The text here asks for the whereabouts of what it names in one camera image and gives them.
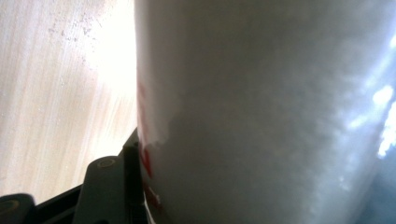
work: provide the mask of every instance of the white cylindrical object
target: white cylindrical object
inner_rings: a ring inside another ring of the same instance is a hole
[[[392,0],[135,0],[157,223],[351,223],[393,99],[395,12]]]

